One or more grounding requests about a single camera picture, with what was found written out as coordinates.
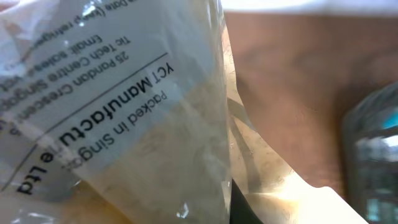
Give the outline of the beige pouch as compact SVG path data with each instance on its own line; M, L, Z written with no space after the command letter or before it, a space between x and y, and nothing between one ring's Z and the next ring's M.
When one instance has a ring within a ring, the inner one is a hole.
M1 2L2 223L229 223L220 1Z

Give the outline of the grey plastic basket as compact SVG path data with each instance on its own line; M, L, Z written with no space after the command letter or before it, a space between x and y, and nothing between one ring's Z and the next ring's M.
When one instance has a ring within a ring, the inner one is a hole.
M342 136L349 204L368 223L397 224L397 84L350 110Z

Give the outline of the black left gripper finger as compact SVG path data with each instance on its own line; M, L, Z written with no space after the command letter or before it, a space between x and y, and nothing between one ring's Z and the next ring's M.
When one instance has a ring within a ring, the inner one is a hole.
M231 181L229 224L263 224L263 222L253 212L234 179Z

